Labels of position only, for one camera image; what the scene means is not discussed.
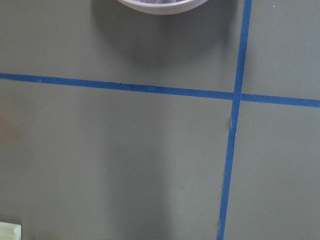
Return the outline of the pink bowl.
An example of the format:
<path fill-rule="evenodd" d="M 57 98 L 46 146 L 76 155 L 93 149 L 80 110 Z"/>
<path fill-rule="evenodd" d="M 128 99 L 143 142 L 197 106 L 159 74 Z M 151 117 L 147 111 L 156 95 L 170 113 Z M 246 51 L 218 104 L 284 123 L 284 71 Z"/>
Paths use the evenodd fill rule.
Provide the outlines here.
<path fill-rule="evenodd" d="M 207 0 L 119 0 L 121 4 L 151 15 L 175 15 L 190 11 Z"/>

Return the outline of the wooden cutting board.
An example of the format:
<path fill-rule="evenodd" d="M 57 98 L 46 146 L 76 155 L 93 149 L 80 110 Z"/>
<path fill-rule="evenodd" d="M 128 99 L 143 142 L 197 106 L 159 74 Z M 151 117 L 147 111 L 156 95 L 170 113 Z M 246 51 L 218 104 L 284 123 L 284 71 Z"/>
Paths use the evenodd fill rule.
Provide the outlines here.
<path fill-rule="evenodd" d="M 14 223 L 0 222 L 0 240 L 21 240 L 22 226 Z"/>

